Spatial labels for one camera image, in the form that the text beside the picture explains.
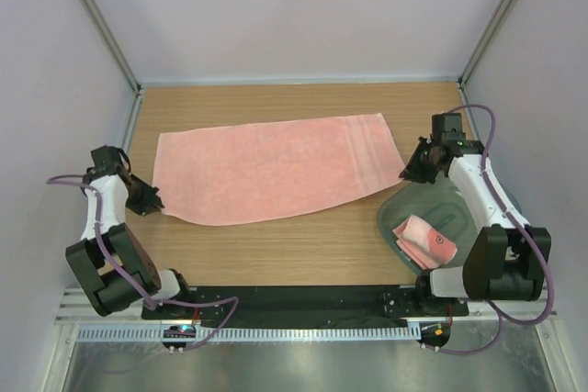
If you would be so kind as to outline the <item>plain pink towel pile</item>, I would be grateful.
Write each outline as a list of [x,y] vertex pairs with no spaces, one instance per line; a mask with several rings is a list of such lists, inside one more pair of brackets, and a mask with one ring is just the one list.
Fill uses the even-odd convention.
[[353,202],[403,167],[385,118],[368,114],[163,133],[153,184],[165,215],[232,226]]

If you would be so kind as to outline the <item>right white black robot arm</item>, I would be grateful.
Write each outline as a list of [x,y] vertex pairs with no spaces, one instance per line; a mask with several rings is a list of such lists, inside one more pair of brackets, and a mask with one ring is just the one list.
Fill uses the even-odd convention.
[[400,177],[431,184],[444,174],[457,188],[477,228],[477,237],[460,267],[424,270],[413,295],[416,308],[434,315],[447,298],[486,301],[537,301],[544,298],[539,323],[552,311],[554,284],[548,267],[551,237],[530,225],[494,174],[488,151],[473,140],[433,143],[420,138]]

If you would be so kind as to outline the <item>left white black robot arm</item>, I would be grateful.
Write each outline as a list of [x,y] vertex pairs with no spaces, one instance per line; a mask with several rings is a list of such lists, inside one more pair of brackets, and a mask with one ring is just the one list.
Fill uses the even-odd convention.
[[130,191],[117,174],[80,183],[87,198],[85,229],[65,258],[91,306],[102,317],[142,301],[149,310],[163,305],[176,319],[195,306],[185,278],[158,270],[126,222]]

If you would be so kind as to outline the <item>pink rabbit pattern towel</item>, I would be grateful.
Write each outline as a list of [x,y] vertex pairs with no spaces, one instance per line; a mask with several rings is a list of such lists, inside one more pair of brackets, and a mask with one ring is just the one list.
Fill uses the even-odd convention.
[[436,269],[450,263],[457,245],[415,215],[409,216],[392,230],[400,250],[421,269]]

